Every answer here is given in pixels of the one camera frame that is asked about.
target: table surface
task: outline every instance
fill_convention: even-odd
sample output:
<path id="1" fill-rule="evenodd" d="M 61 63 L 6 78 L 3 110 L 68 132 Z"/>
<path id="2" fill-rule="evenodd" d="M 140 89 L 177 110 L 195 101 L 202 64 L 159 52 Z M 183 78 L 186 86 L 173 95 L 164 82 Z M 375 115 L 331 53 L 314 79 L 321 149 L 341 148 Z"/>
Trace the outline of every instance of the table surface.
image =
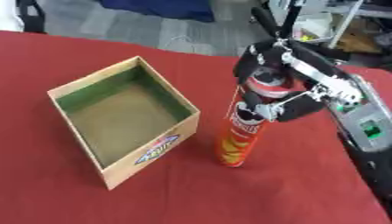
<path id="1" fill-rule="evenodd" d="M 196 135 L 109 192 L 46 91 L 140 55 L 201 110 Z M 274 123 L 241 168 L 214 158 L 236 58 L 0 32 L 2 223 L 389 223 L 326 111 Z M 392 105 L 392 76 L 349 67 Z"/>

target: gray carpet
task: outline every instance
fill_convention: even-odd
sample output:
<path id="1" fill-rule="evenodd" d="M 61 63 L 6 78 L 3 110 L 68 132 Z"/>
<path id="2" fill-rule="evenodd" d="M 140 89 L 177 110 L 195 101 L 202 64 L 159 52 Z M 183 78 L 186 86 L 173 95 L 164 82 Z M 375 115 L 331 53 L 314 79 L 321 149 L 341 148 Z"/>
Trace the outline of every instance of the gray carpet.
<path id="1" fill-rule="evenodd" d="M 257 0 L 211 0 L 215 23 L 108 10 L 94 0 L 38 0 L 51 35 L 106 39 L 183 53 L 235 56 L 266 38 L 249 12 Z"/>

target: wooden box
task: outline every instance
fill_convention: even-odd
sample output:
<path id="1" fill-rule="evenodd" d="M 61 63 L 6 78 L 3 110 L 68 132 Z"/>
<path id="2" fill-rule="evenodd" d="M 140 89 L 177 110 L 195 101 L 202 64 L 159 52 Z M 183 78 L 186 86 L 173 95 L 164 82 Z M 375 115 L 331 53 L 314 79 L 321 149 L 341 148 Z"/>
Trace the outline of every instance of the wooden box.
<path id="1" fill-rule="evenodd" d="M 109 190 L 195 133 L 200 115 L 140 57 L 48 94 Z"/>

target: box label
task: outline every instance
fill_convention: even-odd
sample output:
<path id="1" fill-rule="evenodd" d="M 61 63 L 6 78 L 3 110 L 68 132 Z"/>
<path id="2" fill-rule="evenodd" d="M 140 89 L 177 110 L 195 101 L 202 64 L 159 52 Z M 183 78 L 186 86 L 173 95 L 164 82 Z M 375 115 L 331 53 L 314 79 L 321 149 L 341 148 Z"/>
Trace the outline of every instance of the box label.
<path id="1" fill-rule="evenodd" d="M 152 149 L 148 150 L 144 155 L 142 155 L 136 162 L 135 165 L 141 164 L 142 162 L 152 160 L 154 158 L 160 157 L 164 154 L 170 145 L 179 139 L 179 135 L 167 136 L 163 139 L 158 140 Z"/>

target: cable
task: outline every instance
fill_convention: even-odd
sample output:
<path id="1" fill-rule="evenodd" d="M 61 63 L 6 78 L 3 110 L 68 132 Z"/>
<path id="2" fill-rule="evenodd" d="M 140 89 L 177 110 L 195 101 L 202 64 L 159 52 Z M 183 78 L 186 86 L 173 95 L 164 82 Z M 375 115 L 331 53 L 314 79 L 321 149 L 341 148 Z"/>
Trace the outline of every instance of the cable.
<path id="1" fill-rule="evenodd" d="M 193 42 L 192 42 L 192 39 L 189 38 L 189 37 L 186 36 L 186 35 L 180 35 L 180 36 L 171 38 L 171 39 L 164 45 L 164 49 L 165 49 L 165 50 L 168 50 L 167 47 L 169 47 L 169 46 L 172 44 L 172 42 L 173 42 L 174 40 L 176 40 L 176 39 L 185 39 L 186 41 L 188 41 L 188 43 L 191 44 L 192 53 L 196 53 L 194 44 L 193 44 Z"/>

